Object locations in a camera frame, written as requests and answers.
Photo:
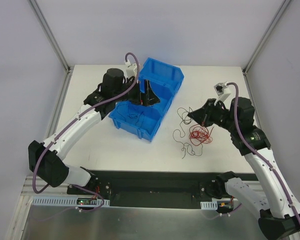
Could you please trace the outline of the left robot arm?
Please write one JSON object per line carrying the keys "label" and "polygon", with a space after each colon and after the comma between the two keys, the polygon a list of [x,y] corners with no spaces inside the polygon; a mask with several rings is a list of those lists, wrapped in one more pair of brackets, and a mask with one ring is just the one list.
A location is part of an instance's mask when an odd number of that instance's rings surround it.
{"label": "left robot arm", "polygon": [[53,188],[62,183],[75,184],[84,194],[92,194],[96,188],[92,174],[83,167],[69,166],[63,161],[77,141],[112,112],[117,103],[130,102],[142,107],[160,103],[150,81],[143,80],[143,84],[144,91],[141,91],[137,76],[126,78],[121,69],[109,68],[97,89],[86,97],[76,114],[60,130],[42,142],[34,140],[29,144],[32,182],[35,184],[36,178],[40,177]]}

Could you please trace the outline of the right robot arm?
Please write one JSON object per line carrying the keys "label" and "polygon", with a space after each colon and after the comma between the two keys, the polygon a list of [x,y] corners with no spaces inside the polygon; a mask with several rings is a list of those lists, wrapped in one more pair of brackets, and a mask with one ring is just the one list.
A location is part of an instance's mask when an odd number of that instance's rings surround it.
{"label": "right robot arm", "polygon": [[255,216],[268,240],[280,240],[300,232],[300,202],[280,173],[268,138],[254,125],[254,114],[251,100],[239,97],[231,101],[229,109],[209,98],[187,116],[202,127],[217,125],[229,132],[232,144],[253,169],[265,196],[257,194],[232,171],[219,174],[206,186],[206,194],[215,199],[231,196],[239,200]]}

